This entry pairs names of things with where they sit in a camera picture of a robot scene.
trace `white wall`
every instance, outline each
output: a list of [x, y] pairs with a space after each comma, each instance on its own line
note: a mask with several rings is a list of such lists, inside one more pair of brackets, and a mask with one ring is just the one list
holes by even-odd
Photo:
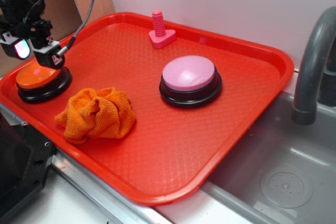
[[286, 52], [296, 67], [318, 17], [336, 0], [112, 0], [116, 12], [151, 16]]

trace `sink drain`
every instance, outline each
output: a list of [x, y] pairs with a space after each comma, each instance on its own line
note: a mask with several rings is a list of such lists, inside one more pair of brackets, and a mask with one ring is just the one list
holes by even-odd
[[309, 178], [287, 166], [278, 166], [266, 172], [261, 178], [260, 188], [269, 202], [283, 208], [303, 206], [313, 193]]

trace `microfiber cloth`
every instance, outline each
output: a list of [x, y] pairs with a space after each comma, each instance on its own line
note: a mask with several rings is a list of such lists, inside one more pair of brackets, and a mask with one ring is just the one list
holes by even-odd
[[72, 144], [83, 144], [87, 137], [123, 138], [135, 119], [126, 93], [115, 88], [83, 89], [55, 117], [56, 123], [65, 127], [65, 139]]

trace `pink button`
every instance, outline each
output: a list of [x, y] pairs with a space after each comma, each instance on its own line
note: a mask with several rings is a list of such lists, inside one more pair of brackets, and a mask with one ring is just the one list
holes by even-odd
[[169, 62], [162, 72], [164, 83], [176, 91], [195, 91], [215, 77], [215, 66], [207, 58], [190, 55]]

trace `round button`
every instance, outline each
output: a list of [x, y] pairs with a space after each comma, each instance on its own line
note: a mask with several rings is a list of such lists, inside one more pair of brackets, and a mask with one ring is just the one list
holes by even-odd
[[169, 62], [162, 72], [165, 84], [176, 91], [195, 91], [215, 77], [215, 66], [202, 56], [183, 56]]
[[23, 89], [35, 89], [42, 87], [54, 80], [60, 73], [47, 67], [42, 67], [34, 60], [24, 66], [16, 76], [16, 83]]

